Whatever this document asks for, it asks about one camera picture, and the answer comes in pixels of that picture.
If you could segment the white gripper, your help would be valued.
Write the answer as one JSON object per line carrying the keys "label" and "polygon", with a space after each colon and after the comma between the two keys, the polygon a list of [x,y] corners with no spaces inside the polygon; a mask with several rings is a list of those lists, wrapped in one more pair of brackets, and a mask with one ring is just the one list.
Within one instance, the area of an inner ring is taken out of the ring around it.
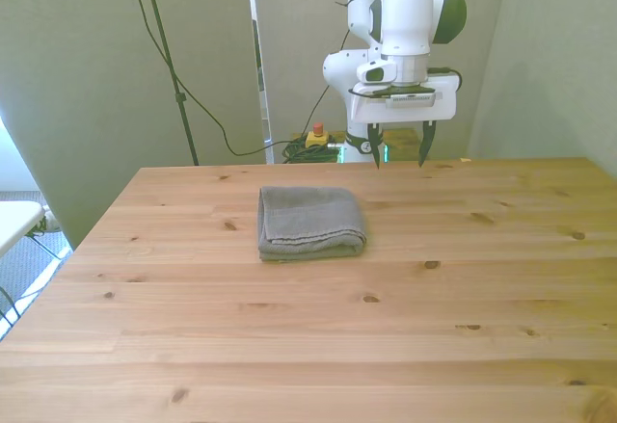
{"label": "white gripper", "polygon": [[457,109],[458,74],[433,73],[418,85],[365,85],[349,90],[351,120],[367,125],[367,139],[377,168],[383,132],[379,123],[424,121],[418,151],[418,165],[425,163],[432,147],[437,120],[453,119]]}

